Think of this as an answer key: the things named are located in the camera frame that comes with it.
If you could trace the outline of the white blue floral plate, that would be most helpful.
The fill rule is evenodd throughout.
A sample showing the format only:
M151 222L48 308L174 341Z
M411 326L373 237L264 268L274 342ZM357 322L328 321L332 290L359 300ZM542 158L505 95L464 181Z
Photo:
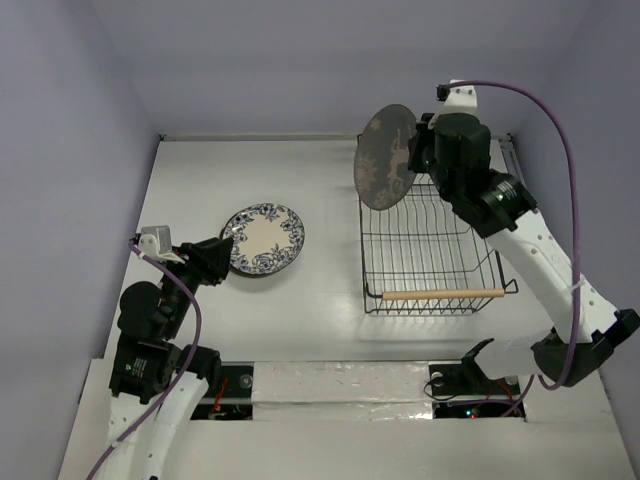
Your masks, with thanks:
M233 239L231 267L239 274L263 277L293 263L305 242L299 215L277 203L260 203L236 212L221 231Z

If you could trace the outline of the grey patterned plate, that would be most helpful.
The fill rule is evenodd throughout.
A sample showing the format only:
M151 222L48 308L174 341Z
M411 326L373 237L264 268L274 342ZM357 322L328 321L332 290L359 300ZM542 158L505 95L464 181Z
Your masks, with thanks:
M409 169L408 141L416 133L416 117L401 104L379 110L361 133L353 164L360 200L375 211L388 210L411 189L416 174Z

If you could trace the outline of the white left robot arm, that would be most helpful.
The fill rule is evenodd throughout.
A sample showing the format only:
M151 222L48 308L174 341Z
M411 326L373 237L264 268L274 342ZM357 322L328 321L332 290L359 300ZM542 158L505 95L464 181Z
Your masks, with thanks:
M219 352L199 343L203 315L195 294L226 279L232 248L230 238L175 247L166 226L130 239L131 253L162 277L120 296L106 446L89 478L164 478L195 407L223 387Z

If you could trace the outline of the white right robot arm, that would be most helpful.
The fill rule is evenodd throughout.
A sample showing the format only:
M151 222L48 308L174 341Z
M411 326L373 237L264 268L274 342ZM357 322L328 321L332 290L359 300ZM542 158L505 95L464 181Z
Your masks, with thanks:
M552 236L536 200L514 176L490 166L489 129L471 113L425 114L409 142L411 169L517 271L552 322L541 338L483 340L461 360L460 379L482 392L496 379L533 375L549 390L573 387L599 369L639 328L581 274Z

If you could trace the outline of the dark teal brown-rimmed plate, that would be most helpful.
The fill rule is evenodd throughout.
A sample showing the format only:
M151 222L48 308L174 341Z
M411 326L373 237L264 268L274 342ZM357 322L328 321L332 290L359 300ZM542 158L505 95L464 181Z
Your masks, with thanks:
M281 226L246 224L222 230L224 238L232 238L232 270L246 277L266 277L291 265L304 246L303 229L286 231Z

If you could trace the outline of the aluminium rail on table edge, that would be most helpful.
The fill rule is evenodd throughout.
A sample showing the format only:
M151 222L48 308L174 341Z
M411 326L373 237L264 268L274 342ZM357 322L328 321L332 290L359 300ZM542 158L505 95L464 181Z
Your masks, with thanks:
M502 135L498 139L498 144L507 172L515 176L522 184L525 184L512 136L510 134Z

